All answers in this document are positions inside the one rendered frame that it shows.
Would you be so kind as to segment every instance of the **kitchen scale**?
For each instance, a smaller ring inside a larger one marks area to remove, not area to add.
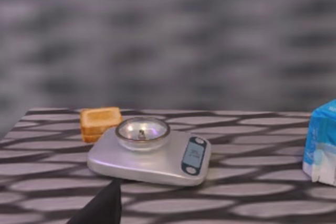
[[[131,118],[106,130],[88,153],[88,167],[106,176],[142,182],[196,186],[206,177],[211,144],[171,131],[156,118]]]

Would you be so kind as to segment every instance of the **table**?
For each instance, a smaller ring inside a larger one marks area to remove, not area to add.
[[[111,179],[86,167],[79,110],[29,110],[0,141],[0,223],[63,224]],[[336,188],[302,172],[309,113],[122,110],[209,139],[207,180],[194,188],[122,185],[124,224],[332,223]]]

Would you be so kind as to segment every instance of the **stack of toast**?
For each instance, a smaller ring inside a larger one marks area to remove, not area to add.
[[[83,109],[80,112],[80,129],[82,140],[95,143],[109,128],[122,122],[120,109],[117,107]]]

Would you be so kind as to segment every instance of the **blue and white carton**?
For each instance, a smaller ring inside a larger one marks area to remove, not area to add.
[[[313,182],[336,186],[336,100],[311,115],[303,171]]]

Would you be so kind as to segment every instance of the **gray wall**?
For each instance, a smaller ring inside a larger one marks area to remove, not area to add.
[[[336,0],[0,0],[0,132],[33,106],[310,111]]]

